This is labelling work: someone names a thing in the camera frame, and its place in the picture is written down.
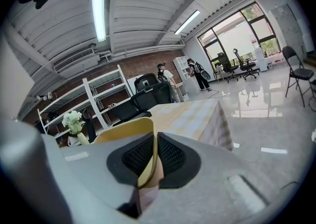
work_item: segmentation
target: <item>flower bouquet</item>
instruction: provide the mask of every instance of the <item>flower bouquet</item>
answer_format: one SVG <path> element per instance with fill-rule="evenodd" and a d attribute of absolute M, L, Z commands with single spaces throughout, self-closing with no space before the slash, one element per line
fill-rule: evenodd
<path fill-rule="evenodd" d="M 81 113 L 75 110 L 71 111 L 71 113 L 66 113 L 63 118 L 63 126 L 68 126 L 70 129 L 70 133 L 72 135 L 77 135 L 80 143 L 82 145 L 89 144 L 88 139 L 81 133 L 82 125 L 80 123 Z"/>

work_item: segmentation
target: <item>black pants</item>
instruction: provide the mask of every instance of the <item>black pants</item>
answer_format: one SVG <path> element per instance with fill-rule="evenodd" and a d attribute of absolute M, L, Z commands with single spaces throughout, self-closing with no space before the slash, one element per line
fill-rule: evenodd
<path fill-rule="evenodd" d="M 198 85 L 201 89 L 204 89 L 203 84 L 205 85 L 206 88 L 209 88 L 209 84 L 208 84 L 207 80 L 202 77 L 201 73 L 194 72 L 194 75 L 196 76 Z"/>

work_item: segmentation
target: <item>person wearing mask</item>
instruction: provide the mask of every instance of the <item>person wearing mask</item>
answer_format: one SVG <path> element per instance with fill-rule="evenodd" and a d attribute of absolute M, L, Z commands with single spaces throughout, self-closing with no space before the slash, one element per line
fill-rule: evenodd
<path fill-rule="evenodd" d="M 203 66 L 201 64 L 199 64 L 198 62 L 195 62 L 191 58 L 189 58 L 187 60 L 187 62 L 188 62 L 188 65 L 190 67 L 191 74 L 194 73 L 194 75 L 197 78 L 197 82 L 198 82 L 199 87 L 201 88 L 201 91 L 205 90 L 204 85 L 208 91 L 211 91 L 212 89 L 209 87 L 207 80 L 205 78 L 203 78 L 203 76 L 201 74 L 201 72 L 204 71 Z"/>
<path fill-rule="evenodd" d="M 161 81 L 161 82 L 169 82 L 170 86 L 171 86 L 171 94 L 173 96 L 173 98 L 175 99 L 175 101 L 177 103 L 180 103 L 180 98 L 178 96 L 178 93 L 177 93 L 177 89 L 176 89 L 176 82 L 174 81 L 173 79 L 173 74 L 168 71 L 168 70 L 165 70 L 165 67 L 164 67 L 165 64 L 158 64 L 157 65 L 157 68 L 158 68 L 158 76 L 157 78 Z"/>

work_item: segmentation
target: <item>vase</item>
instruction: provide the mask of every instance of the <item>vase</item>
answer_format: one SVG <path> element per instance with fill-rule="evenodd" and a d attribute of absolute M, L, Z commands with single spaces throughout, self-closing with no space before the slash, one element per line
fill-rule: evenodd
<path fill-rule="evenodd" d="M 77 137 L 78 137 L 81 145 L 89 144 L 89 141 L 88 141 L 87 137 L 83 133 L 77 134 Z"/>

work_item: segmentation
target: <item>glossy floor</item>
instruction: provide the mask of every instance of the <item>glossy floor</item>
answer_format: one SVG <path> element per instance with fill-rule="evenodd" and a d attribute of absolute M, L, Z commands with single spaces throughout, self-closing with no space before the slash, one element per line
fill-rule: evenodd
<path fill-rule="evenodd" d="M 295 85 L 286 98 L 288 75 L 289 67 L 280 65 L 260 73 L 257 79 L 213 82 L 210 86 L 218 93 L 203 91 L 190 97 L 191 101 L 210 98 L 221 102 L 234 153 L 269 176 L 279 188 L 300 181 L 316 147 L 311 140 L 316 112 L 308 106 L 312 92 L 304 95 L 305 108 Z M 300 81 L 300 85 L 303 92 L 309 87 L 307 81 Z M 316 102 L 311 105 L 316 110 Z"/>

